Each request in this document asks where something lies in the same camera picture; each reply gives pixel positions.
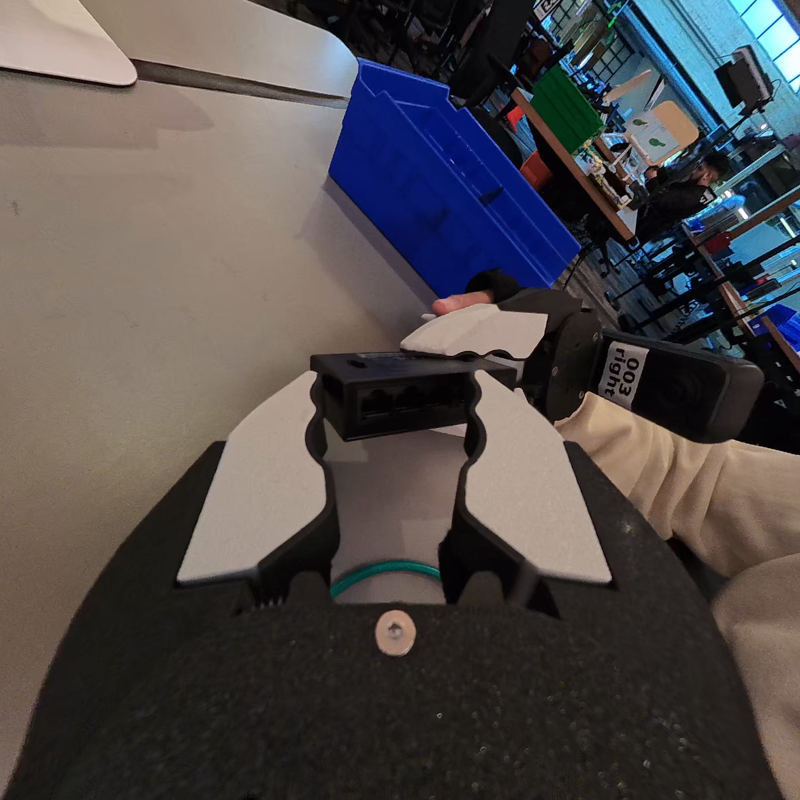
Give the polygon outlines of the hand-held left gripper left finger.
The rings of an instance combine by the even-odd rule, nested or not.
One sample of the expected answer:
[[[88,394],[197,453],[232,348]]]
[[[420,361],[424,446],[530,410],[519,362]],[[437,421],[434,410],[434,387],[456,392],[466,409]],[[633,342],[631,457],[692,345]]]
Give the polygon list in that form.
[[[324,458],[322,382],[306,371],[231,431],[178,569],[179,584],[251,578],[288,585],[304,571],[330,581],[341,534]]]

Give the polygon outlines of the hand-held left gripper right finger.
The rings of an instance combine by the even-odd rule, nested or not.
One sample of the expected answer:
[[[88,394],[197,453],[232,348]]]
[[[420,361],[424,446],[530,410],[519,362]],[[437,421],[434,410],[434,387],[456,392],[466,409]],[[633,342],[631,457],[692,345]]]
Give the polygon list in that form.
[[[555,427],[488,372],[470,380],[466,461],[440,571],[495,574],[501,585],[542,578],[611,585],[613,578]]]

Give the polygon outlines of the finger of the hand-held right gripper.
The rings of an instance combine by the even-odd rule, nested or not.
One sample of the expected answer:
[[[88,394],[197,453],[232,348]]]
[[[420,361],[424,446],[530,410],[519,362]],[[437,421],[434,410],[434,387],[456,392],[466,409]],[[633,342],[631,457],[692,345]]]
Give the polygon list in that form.
[[[499,355],[523,361],[545,337],[548,316],[500,309],[462,309],[434,317],[407,335],[405,352],[439,358]]]

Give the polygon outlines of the black network switch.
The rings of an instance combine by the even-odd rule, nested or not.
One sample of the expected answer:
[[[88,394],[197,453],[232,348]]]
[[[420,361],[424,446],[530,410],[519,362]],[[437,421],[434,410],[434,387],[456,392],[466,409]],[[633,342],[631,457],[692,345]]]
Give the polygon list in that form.
[[[310,369],[322,380],[325,419],[345,442],[465,424],[475,371],[510,389],[518,382],[511,362],[474,355],[313,355]]]

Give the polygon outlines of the blue plastic bin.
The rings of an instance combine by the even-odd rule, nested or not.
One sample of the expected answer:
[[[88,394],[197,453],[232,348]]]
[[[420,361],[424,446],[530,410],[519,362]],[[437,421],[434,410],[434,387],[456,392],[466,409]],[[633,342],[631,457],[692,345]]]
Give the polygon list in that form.
[[[448,87],[359,58],[328,173],[436,295],[550,288],[580,245]]]

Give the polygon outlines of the person's right forearm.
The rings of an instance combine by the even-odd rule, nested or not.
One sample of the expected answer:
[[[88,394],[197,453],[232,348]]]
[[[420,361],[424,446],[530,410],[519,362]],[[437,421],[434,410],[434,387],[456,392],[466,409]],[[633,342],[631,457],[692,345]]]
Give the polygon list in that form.
[[[799,456],[692,442],[588,394],[555,422],[664,540],[732,578],[799,552]]]

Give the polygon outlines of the person's right hand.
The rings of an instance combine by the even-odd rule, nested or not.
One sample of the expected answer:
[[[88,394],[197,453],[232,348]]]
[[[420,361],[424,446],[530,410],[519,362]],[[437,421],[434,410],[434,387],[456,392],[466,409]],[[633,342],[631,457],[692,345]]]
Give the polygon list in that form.
[[[495,296],[490,290],[479,290],[461,295],[450,295],[448,297],[437,299],[431,306],[431,314],[441,317],[474,305],[492,305],[494,303]]]

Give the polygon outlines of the small blue bin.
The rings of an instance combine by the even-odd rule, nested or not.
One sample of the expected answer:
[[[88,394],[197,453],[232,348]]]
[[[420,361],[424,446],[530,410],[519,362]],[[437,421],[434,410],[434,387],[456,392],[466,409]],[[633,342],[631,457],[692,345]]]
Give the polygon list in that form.
[[[754,335],[760,336],[767,333],[766,321],[775,327],[783,336],[790,348],[799,353],[799,312],[781,303],[771,305],[766,312],[748,321]]]

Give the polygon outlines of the long wooden workbench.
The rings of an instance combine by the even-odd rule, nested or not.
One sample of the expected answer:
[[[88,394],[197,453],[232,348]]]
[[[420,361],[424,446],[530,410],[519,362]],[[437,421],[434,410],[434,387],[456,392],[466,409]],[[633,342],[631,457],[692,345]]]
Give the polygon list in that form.
[[[536,135],[544,142],[547,142],[547,146],[552,150],[562,169],[570,174],[569,183],[573,183],[575,187],[580,187],[579,194],[584,196],[592,208],[602,215],[623,241],[633,241],[635,239],[638,213],[630,208],[618,210],[614,203],[600,191],[595,182],[584,173],[574,155],[562,145],[542,116],[530,104],[525,90],[515,88],[510,95],[510,99],[515,102],[517,107],[522,109],[531,129],[535,130]]]

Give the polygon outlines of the green plastic bin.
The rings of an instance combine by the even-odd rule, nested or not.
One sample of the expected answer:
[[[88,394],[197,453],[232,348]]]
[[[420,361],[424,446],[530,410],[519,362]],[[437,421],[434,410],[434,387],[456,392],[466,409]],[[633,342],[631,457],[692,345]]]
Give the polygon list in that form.
[[[576,155],[605,129],[600,114],[560,65],[553,66],[537,80],[530,105],[571,155]]]

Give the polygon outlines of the small wooden board stand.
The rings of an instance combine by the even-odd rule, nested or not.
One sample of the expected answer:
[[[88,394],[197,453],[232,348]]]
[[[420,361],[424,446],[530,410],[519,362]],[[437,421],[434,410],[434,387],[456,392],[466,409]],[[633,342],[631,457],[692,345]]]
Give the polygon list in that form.
[[[648,166],[662,165],[698,139],[698,128],[673,101],[632,115],[625,124],[625,138]]]

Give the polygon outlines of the black office chair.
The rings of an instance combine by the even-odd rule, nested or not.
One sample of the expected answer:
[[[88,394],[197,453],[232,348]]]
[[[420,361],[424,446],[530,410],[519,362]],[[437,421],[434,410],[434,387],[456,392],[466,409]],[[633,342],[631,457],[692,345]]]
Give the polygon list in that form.
[[[463,63],[448,81],[451,99],[479,105],[498,85],[496,65],[509,67],[525,33],[532,1],[495,1],[467,45]]]

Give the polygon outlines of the pale wooden board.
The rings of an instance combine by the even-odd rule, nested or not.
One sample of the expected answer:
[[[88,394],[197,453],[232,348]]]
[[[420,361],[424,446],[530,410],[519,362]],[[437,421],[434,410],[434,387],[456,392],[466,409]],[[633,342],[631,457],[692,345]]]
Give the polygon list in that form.
[[[635,75],[633,78],[629,79],[628,81],[616,85],[615,87],[607,90],[603,95],[603,102],[605,105],[611,105],[616,101],[624,98],[626,95],[634,93],[636,90],[639,90],[642,86],[646,85],[649,80],[651,79],[652,69],[644,70],[643,72]]]

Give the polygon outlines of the black monitor on tripod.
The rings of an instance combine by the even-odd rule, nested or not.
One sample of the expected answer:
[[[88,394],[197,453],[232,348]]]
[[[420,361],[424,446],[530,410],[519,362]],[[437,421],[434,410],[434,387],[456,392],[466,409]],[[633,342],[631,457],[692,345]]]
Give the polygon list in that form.
[[[763,112],[774,99],[775,85],[750,45],[736,48],[714,74],[731,107],[742,107],[739,113],[743,119]]]

